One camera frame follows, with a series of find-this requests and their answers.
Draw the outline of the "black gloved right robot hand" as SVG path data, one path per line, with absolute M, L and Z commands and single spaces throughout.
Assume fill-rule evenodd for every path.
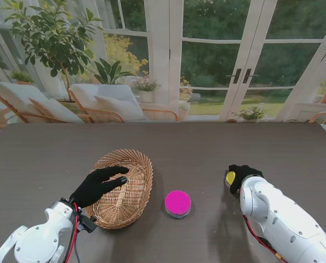
M 248 165 L 230 165 L 225 174 L 225 181 L 230 186 L 230 193 L 235 195 L 241 188 L 243 180 L 249 176 L 264 177 L 261 171 Z

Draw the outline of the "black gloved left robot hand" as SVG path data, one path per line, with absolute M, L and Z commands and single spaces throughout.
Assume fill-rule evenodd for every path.
M 104 194 L 127 183 L 125 176 L 110 180 L 115 175 L 127 174 L 129 169 L 121 166 L 96 169 L 91 172 L 85 180 L 70 195 L 70 203 L 85 208 L 96 203 Z

